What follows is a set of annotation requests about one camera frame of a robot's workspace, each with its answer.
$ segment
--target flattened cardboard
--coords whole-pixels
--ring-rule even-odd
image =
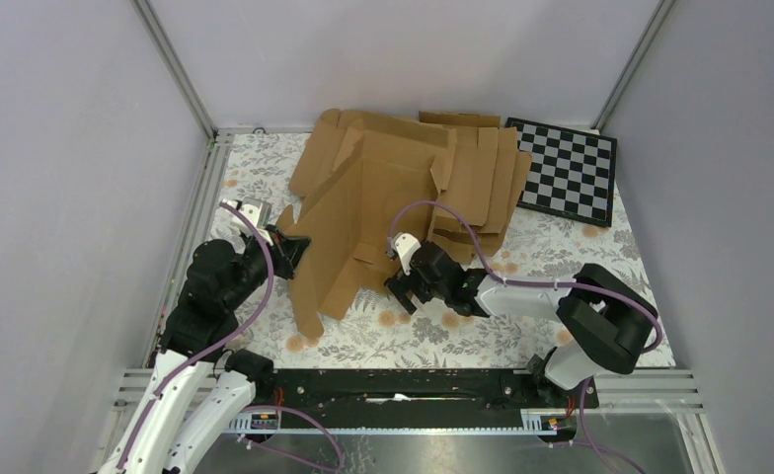
[[[287,208],[277,222],[288,235],[312,238],[289,284],[297,329],[304,336],[323,334],[319,312],[344,318],[359,288],[384,292],[384,280],[399,269],[400,263],[386,256],[390,223],[407,204],[438,198],[437,159],[455,140],[453,131],[422,129],[420,134],[418,127],[398,126],[385,133],[350,126],[347,134],[357,141],[345,145],[348,154],[335,172],[308,194],[300,219],[293,222],[293,210]],[[430,217],[430,208],[415,207],[398,230],[424,235]]]
[[[517,128],[502,128],[498,134],[498,163],[492,180],[492,198],[489,200],[489,216],[478,229],[481,234],[497,234],[505,231],[511,211],[508,210],[509,188],[518,154]]]
[[[427,123],[440,123],[443,125],[451,125],[456,127],[494,127],[497,129],[501,125],[501,118],[499,116],[483,116],[477,114],[453,114],[453,113],[433,113],[433,112],[419,112],[419,119],[422,122]],[[457,146],[470,144],[470,137],[465,134],[457,136]],[[474,229],[479,233],[498,233],[504,230],[506,218],[507,218],[507,206],[509,195],[509,182],[511,180],[512,171],[514,170],[515,155],[517,154],[517,130],[515,128],[503,128],[498,131],[497,137],[497,150],[486,150],[486,153],[492,155],[496,154],[497,159],[479,156],[479,159],[486,159],[494,162],[493,177],[489,180],[488,176],[483,178],[475,178],[474,182],[482,182],[482,188],[479,190],[473,189],[472,195],[482,194],[480,198],[471,197],[472,205],[480,205],[480,199],[484,198],[488,190],[491,190],[490,196],[484,202],[488,205],[487,215],[485,221],[480,224],[469,221],[474,225]],[[459,161],[459,157],[455,157],[455,162]],[[465,170],[457,169],[454,174],[461,175]],[[448,193],[443,193],[440,201],[445,202],[446,199],[451,198]],[[464,208],[466,204],[463,202],[455,202],[452,207],[455,208],[461,215],[465,216],[470,209]],[[442,230],[449,230],[452,232],[465,232],[462,225],[453,219],[450,214],[444,210],[438,210],[434,213],[434,227]]]
[[[375,112],[365,111],[341,111],[329,109],[320,115],[315,124],[314,131],[306,141],[305,149],[297,163],[288,188],[301,198],[307,197],[314,189],[335,171],[343,159],[349,156],[350,149],[345,148],[341,152],[342,145],[349,128],[355,128],[359,132],[373,130],[391,135],[398,129],[398,134],[406,140],[423,142],[432,145],[435,153],[440,155],[439,162],[433,175],[438,179],[442,189],[447,189],[451,176],[453,162],[453,144],[446,150],[438,149],[437,140],[456,140],[448,133],[440,133],[432,136],[431,128],[439,128],[429,124],[422,124],[407,118],[394,118]],[[359,136],[347,140],[347,145],[355,144]]]
[[[532,165],[532,156],[527,152],[518,152],[515,157],[515,166],[509,183],[508,203],[506,204],[506,223],[502,232],[497,234],[478,234],[480,248],[483,255],[494,255],[503,245],[506,231],[512,220],[520,194],[526,184],[529,167]],[[445,252],[456,262],[468,265],[474,258],[474,244],[468,233],[451,232],[433,228],[428,232],[428,238],[436,245],[442,247]]]
[[[422,123],[439,123],[454,126],[501,126],[501,116],[484,116],[481,114],[464,114],[454,112],[419,112],[419,121]]]
[[[489,215],[492,181],[498,161],[498,129],[447,125],[457,133],[450,188],[439,202],[456,210],[469,224],[483,225]],[[436,228],[459,231],[460,222],[444,209],[434,212]]]

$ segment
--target patterned table surface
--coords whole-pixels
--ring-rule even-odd
[[[291,172],[308,133],[279,133],[235,137],[221,198],[253,197],[272,204],[271,221],[289,204],[299,211],[299,198],[288,190]],[[243,246],[218,209],[210,237]],[[619,192],[614,195],[610,229],[518,208],[503,242],[490,258],[492,267],[507,277],[561,277],[584,263],[603,265],[654,302]],[[432,301],[408,315],[398,302],[371,290],[358,292],[343,321],[322,317],[325,334],[316,340],[297,333],[285,281],[274,280],[271,301],[231,349],[249,349],[285,368],[435,368],[524,367],[534,354],[545,355],[571,339],[559,323],[524,316],[464,318],[441,302]],[[264,291],[239,308],[244,321]],[[668,341],[640,357],[639,366],[674,366]]]

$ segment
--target gray wall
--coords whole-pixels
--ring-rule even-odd
[[[592,123],[658,0],[153,0],[220,126],[332,107]]]
[[[0,473],[83,473],[204,138],[129,1],[0,1]]]
[[[679,2],[606,133],[728,472],[774,472],[774,0]]]

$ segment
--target cardboard flap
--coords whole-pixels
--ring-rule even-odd
[[[489,215],[492,184],[498,161],[498,129],[455,126],[457,146],[451,171],[451,189],[439,202],[453,208],[470,225],[482,226]],[[450,212],[434,211],[436,226],[459,231],[461,224]]]
[[[276,228],[285,232],[292,225],[294,225],[294,206],[289,204],[276,219]]]
[[[314,287],[314,268],[307,257],[308,250],[300,260],[296,278],[288,283],[288,289],[297,331],[307,338],[319,338],[323,336],[323,324],[317,315],[320,301]]]
[[[335,164],[333,172],[337,171],[342,163],[347,161],[347,158],[355,153],[360,153],[362,150],[358,149],[361,138],[363,138],[363,130],[360,128],[347,128],[347,132],[344,134],[344,139],[341,141],[341,146],[338,148],[338,156],[335,157]]]
[[[504,128],[498,132],[498,162],[492,179],[492,196],[486,223],[478,229],[483,234],[497,234],[506,227],[508,218],[509,190],[517,156],[517,128]]]
[[[355,257],[356,260],[367,262],[368,264],[372,264],[375,262],[375,260],[378,258],[378,254],[381,253],[378,249],[378,247],[367,244],[365,242],[359,242],[357,247],[355,247],[355,251],[352,254],[353,257]]]
[[[288,188],[301,198],[311,193],[332,172],[333,160],[344,137],[343,131],[338,129],[340,118],[341,111],[338,109],[323,112],[306,141],[300,161],[288,182]]]
[[[419,112],[422,123],[440,123],[453,126],[501,126],[501,116],[484,116],[480,114],[461,114],[454,112]]]
[[[405,118],[367,114],[349,124],[349,137],[345,137],[345,145],[339,155],[348,155],[347,143],[359,137],[352,130],[367,135],[364,154],[377,153],[382,161],[402,166],[428,167],[437,187],[447,189],[457,143],[457,136],[452,130]],[[346,156],[339,156],[336,163],[344,159]]]
[[[342,288],[338,286],[339,281],[354,280],[354,276],[348,276],[346,272],[360,239],[361,199],[350,197],[361,192],[361,161],[360,155],[349,158],[338,173],[321,183],[303,202],[300,219],[288,228],[292,235],[305,235],[312,239],[290,286],[297,328],[309,337],[318,332],[314,327],[318,311],[325,307],[328,300],[336,298],[335,291]],[[333,310],[330,316],[338,314]]]
[[[349,304],[361,288],[364,269],[355,259],[348,259],[344,268],[335,279],[335,284],[329,290],[329,297],[324,298],[320,312],[332,319],[341,320],[347,315]]]

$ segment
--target black and white checkerboard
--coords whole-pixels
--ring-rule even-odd
[[[601,227],[611,226],[617,140],[509,118],[532,167],[518,205]]]

